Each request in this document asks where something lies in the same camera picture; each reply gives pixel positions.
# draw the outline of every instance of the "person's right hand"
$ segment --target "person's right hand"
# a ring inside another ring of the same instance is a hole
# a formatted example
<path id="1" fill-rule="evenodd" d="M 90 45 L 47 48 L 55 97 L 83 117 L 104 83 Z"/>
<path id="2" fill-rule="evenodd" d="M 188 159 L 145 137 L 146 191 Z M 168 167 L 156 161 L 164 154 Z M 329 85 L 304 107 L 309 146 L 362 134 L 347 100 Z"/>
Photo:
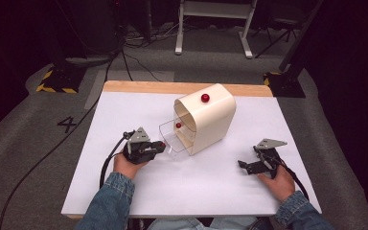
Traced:
<path id="1" fill-rule="evenodd" d="M 262 173 L 257 174 L 257 176 L 282 203 L 295 192 L 294 180 L 281 165 L 277 167 L 277 174 L 274 179 L 270 179 Z"/>

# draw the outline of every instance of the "person's hand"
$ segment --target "person's hand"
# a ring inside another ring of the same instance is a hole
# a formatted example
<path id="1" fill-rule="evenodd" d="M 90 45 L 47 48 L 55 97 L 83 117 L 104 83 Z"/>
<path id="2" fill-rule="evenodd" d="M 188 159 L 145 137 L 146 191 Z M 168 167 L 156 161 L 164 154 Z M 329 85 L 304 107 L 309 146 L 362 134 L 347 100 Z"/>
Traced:
<path id="1" fill-rule="evenodd" d="M 283 166 L 277 167 L 274 179 L 270 179 L 262 173 L 257 174 L 257 176 L 282 203 L 295 192 L 294 180 Z"/>
<path id="2" fill-rule="evenodd" d="M 148 162 L 135 165 L 124 157 L 123 154 L 118 153 L 115 156 L 114 162 L 113 162 L 113 171 L 117 173 L 121 173 L 130 179 L 133 179 L 136 173 L 144 167 Z"/>

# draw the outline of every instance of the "wooden table edge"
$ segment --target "wooden table edge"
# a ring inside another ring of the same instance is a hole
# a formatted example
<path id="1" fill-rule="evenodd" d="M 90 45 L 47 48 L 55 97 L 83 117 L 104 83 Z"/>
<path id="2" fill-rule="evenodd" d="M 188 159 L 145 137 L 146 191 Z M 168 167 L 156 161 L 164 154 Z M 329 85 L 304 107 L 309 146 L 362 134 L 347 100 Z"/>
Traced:
<path id="1" fill-rule="evenodd" d="M 109 80 L 103 85 L 103 92 L 191 94 L 210 85 L 213 83 Z M 223 84 L 223 86 L 233 96 L 273 97 L 266 85 Z"/>

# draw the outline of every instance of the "table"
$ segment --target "table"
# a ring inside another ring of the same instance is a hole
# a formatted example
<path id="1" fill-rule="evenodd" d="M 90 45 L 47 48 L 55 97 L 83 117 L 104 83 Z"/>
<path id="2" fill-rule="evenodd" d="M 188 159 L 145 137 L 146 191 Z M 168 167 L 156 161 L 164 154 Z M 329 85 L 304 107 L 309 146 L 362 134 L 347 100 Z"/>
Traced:
<path id="1" fill-rule="evenodd" d="M 108 81 L 61 213 L 73 219 L 83 216 L 98 192 L 104 160 L 124 131 L 143 127 L 151 141 L 160 140 L 158 126 L 173 119 L 173 101 L 209 85 Z M 270 89 L 264 85 L 224 86 L 237 102 L 228 134 L 185 159 L 175 160 L 167 153 L 158 154 L 134 179 L 132 218 L 273 215 L 279 207 L 277 200 L 256 176 L 247 175 L 239 168 L 237 162 L 258 161 L 252 146 L 263 138 L 288 142 L 277 151 L 297 173 L 310 202 L 321 212 L 298 149 Z"/>
<path id="2" fill-rule="evenodd" d="M 181 55 L 183 46 L 183 22 L 184 15 L 191 16 L 208 16 L 208 17 L 226 17 L 246 19 L 243 32 L 239 32 L 241 45 L 247 58 L 252 58 L 249 44 L 246 36 L 249 31 L 250 22 L 256 9 L 257 0 L 253 0 L 251 4 L 229 4 L 214 2 L 194 2 L 181 0 L 180 15 L 178 24 L 177 41 L 175 43 L 175 53 Z"/>

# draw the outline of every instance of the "red ball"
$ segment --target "red ball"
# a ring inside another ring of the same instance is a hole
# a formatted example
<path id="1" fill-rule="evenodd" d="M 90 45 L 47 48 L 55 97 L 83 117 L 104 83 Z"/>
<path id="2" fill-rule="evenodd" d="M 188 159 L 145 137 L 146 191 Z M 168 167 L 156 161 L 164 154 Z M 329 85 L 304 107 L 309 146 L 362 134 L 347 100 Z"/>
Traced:
<path id="1" fill-rule="evenodd" d="M 201 100 L 202 100 L 203 103 L 208 103 L 209 100 L 210 100 L 209 95 L 208 94 L 202 94 Z"/>

